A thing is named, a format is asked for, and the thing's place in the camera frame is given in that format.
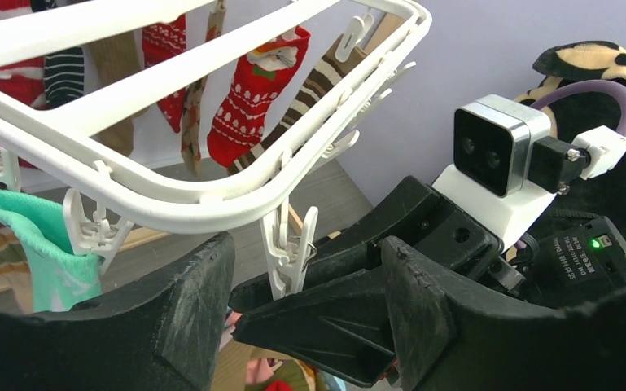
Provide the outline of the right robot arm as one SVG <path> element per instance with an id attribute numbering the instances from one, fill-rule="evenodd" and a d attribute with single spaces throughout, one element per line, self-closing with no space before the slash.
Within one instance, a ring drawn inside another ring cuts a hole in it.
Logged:
<path id="1" fill-rule="evenodd" d="M 238 285 L 237 341 L 370 387 L 626 390 L 626 242 L 605 217 L 527 241 L 497 238 L 414 177 L 325 242 L 300 292 Z"/>

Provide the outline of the mint green blue sock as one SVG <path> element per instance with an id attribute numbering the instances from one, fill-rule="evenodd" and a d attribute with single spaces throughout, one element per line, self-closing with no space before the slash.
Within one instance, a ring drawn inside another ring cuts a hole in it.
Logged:
<path id="1" fill-rule="evenodd" d="M 0 223 L 13 231 L 24 248 L 35 312 L 68 311 L 103 293 L 99 257 L 73 252 L 61 204 L 0 190 Z"/>

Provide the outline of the white plastic sock hanger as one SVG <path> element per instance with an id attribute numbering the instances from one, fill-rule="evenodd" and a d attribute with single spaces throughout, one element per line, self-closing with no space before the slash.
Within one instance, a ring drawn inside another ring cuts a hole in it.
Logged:
<path id="1" fill-rule="evenodd" d="M 0 20 L 0 67 L 83 43 L 162 24 L 196 1 L 97 1 Z M 214 69 L 324 11 L 328 1 L 300 1 L 201 46 L 50 111 L 0 91 L 0 146 L 132 221 L 172 233 L 229 230 L 282 203 L 326 148 L 430 30 L 415 1 L 373 1 L 404 23 L 313 105 L 260 160 L 215 182 L 181 182 L 97 143 L 94 135 L 156 100 L 180 94 L 172 122 L 182 149 L 199 151 L 200 104 L 185 88 Z"/>

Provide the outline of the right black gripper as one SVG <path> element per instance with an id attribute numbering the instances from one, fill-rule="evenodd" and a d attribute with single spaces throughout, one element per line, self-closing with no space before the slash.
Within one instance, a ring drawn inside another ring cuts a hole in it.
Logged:
<path id="1" fill-rule="evenodd" d="M 414 176 L 324 244 L 302 292 L 274 300 L 264 275 L 237 285 L 239 342 L 284 353 L 354 385 L 374 385 L 396 361 L 385 301 L 382 244 L 395 236 L 442 266 L 507 294 L 490 273 L 504 246 L 491 231 Z"/>

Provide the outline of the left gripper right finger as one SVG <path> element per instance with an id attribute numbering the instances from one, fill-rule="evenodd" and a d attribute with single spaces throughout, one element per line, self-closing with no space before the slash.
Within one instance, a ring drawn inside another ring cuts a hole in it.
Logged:
<path id="1" fill-rule="evenodd" d="M 459 275 L 396 237 L 385 297 L 404 390 L 626 390 L 626 289 L 550 309 Z"/>

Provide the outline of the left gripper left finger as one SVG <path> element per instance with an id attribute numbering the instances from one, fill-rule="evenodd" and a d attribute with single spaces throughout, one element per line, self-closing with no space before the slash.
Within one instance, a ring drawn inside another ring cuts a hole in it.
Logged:
<path id="1" fill-rule="evenodd" d="M 67 312 L 0 312 L 0 390 L 209 389 L 234 259 L 221 232 Z"/>

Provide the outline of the white hanger clip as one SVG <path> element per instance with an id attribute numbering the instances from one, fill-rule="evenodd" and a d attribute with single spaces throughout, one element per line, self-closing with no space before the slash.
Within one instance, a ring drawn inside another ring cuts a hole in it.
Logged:
<path id="1" fill-rule="evenodd" d="M 289 206 L 285 200 L 260 220 L 267 276 L 275 301 L 303 290 L 308 263 L 317 254 L 313 241 L 318 208 L 311 206 L 305 214 L 301 233 L 289 237 Z"/>

